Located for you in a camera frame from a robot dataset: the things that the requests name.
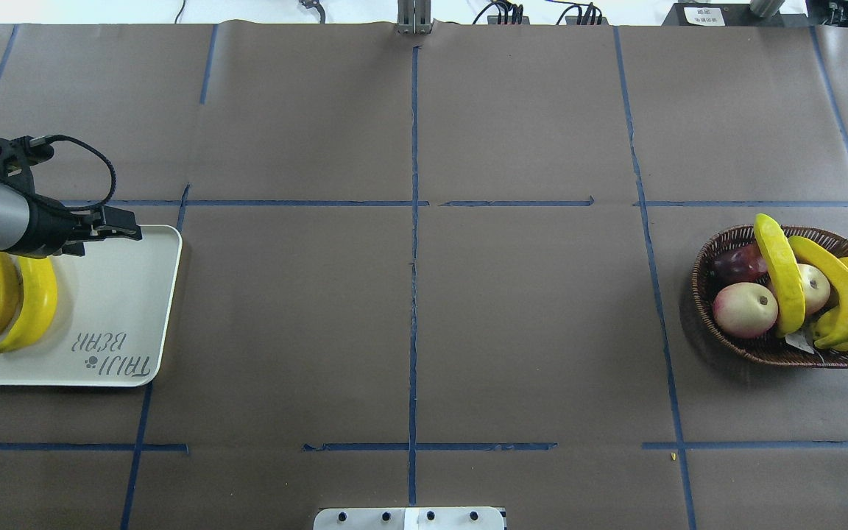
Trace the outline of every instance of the white tag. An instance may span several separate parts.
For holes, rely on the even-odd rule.
[[[694,26],[724,26],[724,17],[717,7],[683,7],[686,21]]]
[[[794,348],[797,348],[798,350],[810,353],[811,355],[816,354],[816,352],[813,351],[813,346],[810,345],[810,340],[807,339],[805,327],[794,331],[790,335],[784,336],[784,340],[786,340],[788,345],[794,346]]]

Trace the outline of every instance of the bowl of fruit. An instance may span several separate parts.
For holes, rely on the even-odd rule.
[[[689,281],[682,324],[704,353],[848,368],[848,239],[758,214],[712,237]]]

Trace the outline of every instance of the brown wicker basket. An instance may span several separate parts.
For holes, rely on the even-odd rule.
[[[848,255],[848,241],[837,234],[818,228],[805,226],[783,226],[788,236],[803,236],[813,239],[817,244],[829,250],[833,255]],[[713,259],[726,252],[754,242],[754,228],[751,225],[733,226],[711,238],[699,252],[693,272],[690,276],[692,299],[684,300],[692,308],[683,308],[682,325],[687,334],[693,333],[693,346],[698,348],[724,349],[754,363],[771,366],[805,368],[848,368],[848,352],[835,350],[817,350],[818,355],[802,352],[773,333],[767,333],[756,339],[736,339],[724,335],[713,321],[713,301],[721,286],[710,279],[710,267]],[[758,283],[767,282],[767,275]]]

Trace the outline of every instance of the white tray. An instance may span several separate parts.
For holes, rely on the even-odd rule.
[[[142,241],[86,244],[52,258],[57,314],[34,345],[0,355],[0,385],[139,386],[162,362],[182,236],[142,226]]]

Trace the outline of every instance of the white background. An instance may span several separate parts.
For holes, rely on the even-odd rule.
[[[396,21],[397,0],[321,0],[327,23],[357,24]],[[435,19],[470,24],[485,0],[433,0]],[[533,24],[554,24],[564,4],[546,0],[520,0]],[[0,0],[0,23],[33,24],[164,24],[171,23],[182,0]],[[616,26],[659,26],[672,0],[600,0],[596,6]],[[487,11],[495,13],[495,8]],[[781,13],[806,13],[805,0],[787,0]],[[186,24],[216,24],[226,20],[261,23],[316,23],[315,10],[297,0],[186,0],[179,19]]]

